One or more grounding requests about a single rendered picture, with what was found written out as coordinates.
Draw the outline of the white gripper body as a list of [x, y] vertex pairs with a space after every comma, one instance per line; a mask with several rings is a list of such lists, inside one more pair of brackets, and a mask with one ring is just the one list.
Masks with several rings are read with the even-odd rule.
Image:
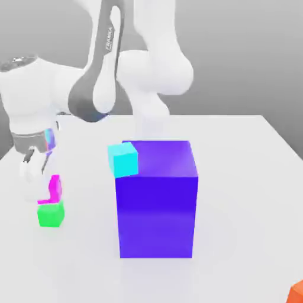
[[37, 203], [50, 197], [49, 180], [42, 172], [42, 165], [21, 162], [20, 187], [27, 202]]

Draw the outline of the small green cube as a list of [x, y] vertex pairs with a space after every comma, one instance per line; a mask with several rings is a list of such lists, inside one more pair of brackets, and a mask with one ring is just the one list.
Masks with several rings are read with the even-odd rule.
[[37, 215], [41, 227], [59, 228], [65, 218], [63, 201], [39, 205]]

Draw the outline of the small magenta cube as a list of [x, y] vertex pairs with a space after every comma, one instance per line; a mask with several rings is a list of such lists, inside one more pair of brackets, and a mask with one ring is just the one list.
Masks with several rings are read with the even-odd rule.
[[62, 183], [60, 175], [52, 175], [49, 182], [49, 194], [48, 199], [38, 200], [39, 205], [44, 204], [56, 204], [59, 203], [62, 197]]

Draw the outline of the large purple box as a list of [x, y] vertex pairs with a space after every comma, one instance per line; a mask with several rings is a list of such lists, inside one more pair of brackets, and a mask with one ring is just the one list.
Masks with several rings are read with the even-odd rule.
[[190, 142], [131, 144], [135, 173], [115, 180], [120, 256], [192, 257], [198, 172]]

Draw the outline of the small cyan cube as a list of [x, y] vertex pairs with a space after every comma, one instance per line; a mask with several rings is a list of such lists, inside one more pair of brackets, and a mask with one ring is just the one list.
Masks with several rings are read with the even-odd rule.
[[108, 163], [114, 178], [138, 174], [138, 151], [131, 142], [107, 147]]

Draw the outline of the large orange box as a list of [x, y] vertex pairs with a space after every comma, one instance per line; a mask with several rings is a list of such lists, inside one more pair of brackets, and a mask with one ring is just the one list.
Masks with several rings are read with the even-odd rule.
[[291, 286], [286, 303], [303, 303], [303, 280]]

